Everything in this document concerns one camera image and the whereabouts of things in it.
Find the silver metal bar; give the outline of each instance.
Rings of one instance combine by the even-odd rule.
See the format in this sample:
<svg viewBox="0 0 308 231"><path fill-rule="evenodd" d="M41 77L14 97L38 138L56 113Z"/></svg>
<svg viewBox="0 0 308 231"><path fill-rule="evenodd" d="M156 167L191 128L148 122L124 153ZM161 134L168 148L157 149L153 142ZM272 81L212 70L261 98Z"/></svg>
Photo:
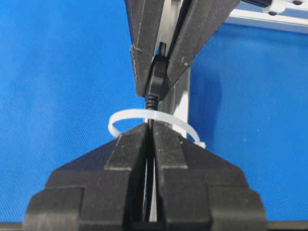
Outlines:
<svg viewBox="0 0 308 231"><path fill-rule="evenodd" d="M308 231L308 221L268 221L268 230Z"/></svg>
<svg viewBox="0 0 308 231"><path fill-rule="evenodd" d="M0 223L0 231L22 231L22 223Z"/></svg>
<svg viewBox="0 0 308 231"><path fill-rule="evenodd" d="M260 7L241 2L226 23L308 34L308 2L300 6L288 2L286 11L276 16L263 13Z"/></svg>

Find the screw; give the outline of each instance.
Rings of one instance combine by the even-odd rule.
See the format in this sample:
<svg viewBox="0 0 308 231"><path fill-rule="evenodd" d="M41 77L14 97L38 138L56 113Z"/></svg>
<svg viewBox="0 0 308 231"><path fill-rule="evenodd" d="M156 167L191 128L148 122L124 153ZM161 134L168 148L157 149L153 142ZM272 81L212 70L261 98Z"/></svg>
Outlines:
<svg viewBox="0 0 308 231"><path fill-rule="evenodd" d="M293 1L293 4L296 5L296 6L299 6L301 5L303 2L302 1L299 1L299 0L294 0Z"/></svg>

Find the blue backdrop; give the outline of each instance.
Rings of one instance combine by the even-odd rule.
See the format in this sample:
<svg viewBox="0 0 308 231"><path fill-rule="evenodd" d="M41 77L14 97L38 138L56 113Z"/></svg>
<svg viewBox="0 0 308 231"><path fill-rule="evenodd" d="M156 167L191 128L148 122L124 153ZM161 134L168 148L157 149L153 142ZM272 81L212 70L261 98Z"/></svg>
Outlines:
<svg viewBox="0 0 308 231"><path fill-rule="evenodd" d="M53 169L110 141L109 116L144 101L123 0L1 4L0 221L21 221ZM244 170L271 220L308 219L307 45L223 25L192 68L190 123Z"/></svg>

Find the zip tie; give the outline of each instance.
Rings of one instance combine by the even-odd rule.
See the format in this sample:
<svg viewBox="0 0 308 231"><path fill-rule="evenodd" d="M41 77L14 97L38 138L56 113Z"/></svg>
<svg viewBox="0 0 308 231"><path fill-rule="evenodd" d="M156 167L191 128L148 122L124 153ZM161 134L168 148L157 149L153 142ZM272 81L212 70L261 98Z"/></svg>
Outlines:
<svg viewBox="0 0 308 231"><path fill-rule="evenodd" d="M144 118L146 120L153 119L178 126L179 128L185 130L193 138L195 144L199 145L202 148L205 148L205 143L200 141L198 133L193 129L192 126L174 117L173 115L153 110L129 109L114 113L109 118L108 130L110 134L113 137L118 137L121 134L121 132L113 126L115 122L123 119L135 119L135 118L136 119Z"/></svg>

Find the white bracket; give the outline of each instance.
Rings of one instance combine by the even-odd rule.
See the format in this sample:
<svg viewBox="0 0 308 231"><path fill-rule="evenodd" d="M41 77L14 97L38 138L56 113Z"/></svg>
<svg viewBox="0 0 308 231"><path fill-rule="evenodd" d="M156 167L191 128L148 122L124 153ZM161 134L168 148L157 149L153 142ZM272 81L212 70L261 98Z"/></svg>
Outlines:
<svg viewBox="0 0 308 231"><path fill-rule="evenodd" d="M285 0L272 0L271 5L263 9L264 13L268 13L271 16L275 16L285 11Z"/></svg>

